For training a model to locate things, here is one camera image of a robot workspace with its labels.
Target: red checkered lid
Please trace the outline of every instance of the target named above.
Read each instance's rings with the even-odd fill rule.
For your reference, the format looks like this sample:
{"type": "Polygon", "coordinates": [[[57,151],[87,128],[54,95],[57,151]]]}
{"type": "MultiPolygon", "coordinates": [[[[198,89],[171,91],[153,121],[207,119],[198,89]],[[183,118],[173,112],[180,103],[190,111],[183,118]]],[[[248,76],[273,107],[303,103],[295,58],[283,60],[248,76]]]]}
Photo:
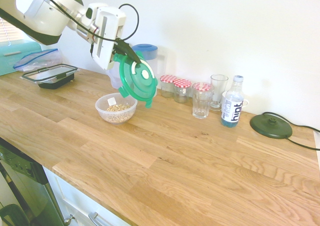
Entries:
{"type": "Polygon", "coordinates": [[[164,83],[173,83],[177,77],[173,75],[163,75],[160,77],[160,81],[164,83]]]}
{"type": "Polygon", "coordinates": [[[189,88],[191,86],[191,81],[187,79],[179,78],[173,81],[173,84],[178,88],[189,88]]]}
{"type": "Polygon", "coordinates": [[[196,82],[192,87],[198,91],[209,91],[211,89],[211,84],[206,82],[196,82]]]}

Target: green lid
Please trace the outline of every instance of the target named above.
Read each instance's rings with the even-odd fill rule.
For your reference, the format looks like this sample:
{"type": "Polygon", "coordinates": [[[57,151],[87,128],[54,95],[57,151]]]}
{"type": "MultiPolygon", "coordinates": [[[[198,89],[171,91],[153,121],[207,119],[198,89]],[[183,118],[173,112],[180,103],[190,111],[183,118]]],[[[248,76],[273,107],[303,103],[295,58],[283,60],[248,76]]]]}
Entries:
{"type": "Polygon", "coordinates": [[[136,54],[141,63],[134,62],[127,55],[118,53],[114,55],[114,61],[120,62],[119,74],[123,84],[118,90],[124,98],[131,95],[139,101],[144,101],[146,108],[151,108],[158,81],[142,54],[140,52],[136,54]]]}
{"type": "Polygon", "coordinates": [[[250,125],[259,134],[273,139],[286,139],[292,135],[292,128],[286,121],[269,114],[254,116],[250,125]]]}

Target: clear plastic bowl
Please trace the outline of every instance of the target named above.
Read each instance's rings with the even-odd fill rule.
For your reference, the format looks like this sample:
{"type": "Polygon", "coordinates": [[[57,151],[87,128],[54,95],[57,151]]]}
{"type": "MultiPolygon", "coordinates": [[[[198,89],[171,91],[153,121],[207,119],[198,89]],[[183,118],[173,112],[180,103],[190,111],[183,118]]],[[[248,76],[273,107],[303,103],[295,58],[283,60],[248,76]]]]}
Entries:
{"type": "Polygon", "coordinates": [[[113,125],[121,125],[128,121],[135,113],[138,100],[132,96],[122,97],[119,92],[107,94],[99,98],[95,103],[95,108],[98,111],[101,118],[103,118],[108,123],[113,125]],[[107,111],[109,108],[108,100],[112,98],[115,99],[117,105],[130,105],[130,108],[127,108],[122,111],[107,111]]]}

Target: stainless steel dishwasher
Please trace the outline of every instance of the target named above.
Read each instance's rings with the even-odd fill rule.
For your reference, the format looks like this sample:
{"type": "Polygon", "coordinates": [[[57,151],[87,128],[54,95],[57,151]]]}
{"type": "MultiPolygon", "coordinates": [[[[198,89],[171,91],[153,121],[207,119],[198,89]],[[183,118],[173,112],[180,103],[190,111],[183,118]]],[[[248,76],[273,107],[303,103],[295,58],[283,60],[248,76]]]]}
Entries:
{"type": "Polygon", "coordinates": [[[43,167],[2,138],[0,172],[31,226],[67,226],[74,219],[64,219],[43,167]]]}

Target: water bottle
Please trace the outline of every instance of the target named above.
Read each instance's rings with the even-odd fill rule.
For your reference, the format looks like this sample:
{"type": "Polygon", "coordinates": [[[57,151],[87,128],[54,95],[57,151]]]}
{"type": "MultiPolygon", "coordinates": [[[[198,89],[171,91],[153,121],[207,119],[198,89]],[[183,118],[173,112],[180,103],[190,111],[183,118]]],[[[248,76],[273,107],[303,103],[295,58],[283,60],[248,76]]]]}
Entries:
{"type": "Polygon", "coordinates": [[[242,92],[243,76],[236,75],[233,77],[231,88],[225,94],[221,122],[223,126],[233,128],[237,126],[245,95],[242,92]]]}

